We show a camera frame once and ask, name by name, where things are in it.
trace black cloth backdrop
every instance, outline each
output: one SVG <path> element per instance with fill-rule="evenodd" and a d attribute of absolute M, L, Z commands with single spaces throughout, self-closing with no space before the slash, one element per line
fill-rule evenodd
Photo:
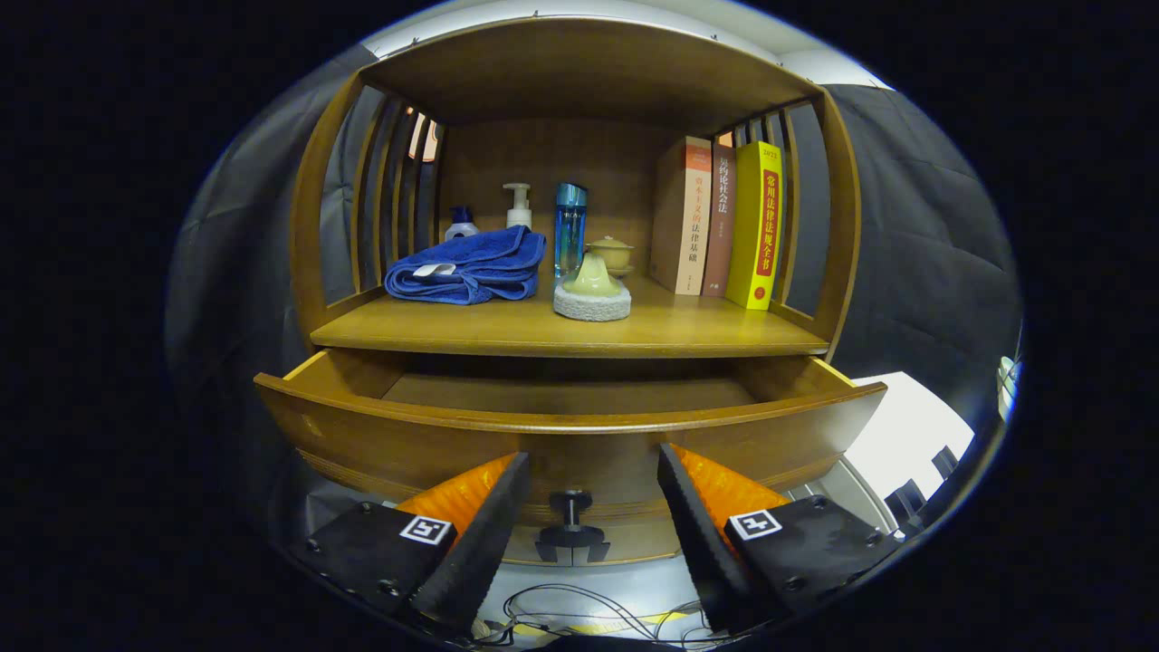
<path fill-rule="evenodd" d="M 278 543 L 359 497 L 314 474 L 283 440 L 253 386 L 306 359 L 290 281 L 289 215 L 298 161 L 341 83 L 376 59 L 355 46 L 279 95 L 223 153 L 177 235 L 166 357 L 191 463 Z M 996 410 L 994 373 L 1012 356 L 1021 306 L 1009 246 L 985 188 L 917 107 L 892 90 L 830 86 L 857 153 L 862 236 L 834 366 L 851 378 L 905 372 L 977 428 Z M 372 98 L 356 105 L 327 173 L 321 214 L 327 295 L 350 293 L 352 175 Z M 816 119 L 793 115 L 802 178 L 824 173 Z M 802 186 L 789 303 L 816 306 L 828 189 Z"/>

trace gray sponge base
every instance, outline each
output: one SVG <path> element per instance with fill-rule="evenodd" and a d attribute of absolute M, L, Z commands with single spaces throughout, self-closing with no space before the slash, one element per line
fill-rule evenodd
<path fill-rule="evenodd" d="M 576 294 L 563 288 L 563 283 L 555 285 L 555 296 L 553 305 L 555 312 L 571 318 L 582 321 L 615 321 L 624 318 L 632 312 L 632 294 L 628 288 L 617 279 L 613 283 L 620 286 L 620 293 L 614 296 L 591 296 L 588 294 Z"/>

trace towel label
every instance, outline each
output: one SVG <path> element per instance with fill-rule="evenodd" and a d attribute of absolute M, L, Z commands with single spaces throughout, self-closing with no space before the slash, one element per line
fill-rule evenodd
<path fill-rule="evenodd" d="M 454 271 L 454 264 L 450 262 L 442 262 L 439 264 L 424 264 L 415 270 L 415 276 L 423 277 L 430 276 L 431 272 L 446 276 Z"/>

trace blue bottle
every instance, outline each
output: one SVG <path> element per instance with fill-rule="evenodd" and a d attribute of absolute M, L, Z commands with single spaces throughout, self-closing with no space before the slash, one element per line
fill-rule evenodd
<path fill-rule="evenodd" d="M 555 277 L 580 270 L 583 261 L 583 229 L 588 221 L 588 189 L 560 183 L 555 192 Z"/>

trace blue towel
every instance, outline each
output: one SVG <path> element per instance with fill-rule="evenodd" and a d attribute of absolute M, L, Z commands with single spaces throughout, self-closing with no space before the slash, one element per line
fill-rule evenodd
<path fill-rule="evenodd" d="M 539 262 L 547 237 L 526 226 L 454 237 L 391 265 L 384 285 L 392 296 L 420 301 L 472 305 L 489 300 L 525 299 L 539 285 Z M 451 273 L 415 276 L 424 264 L 454 263 Z"/>

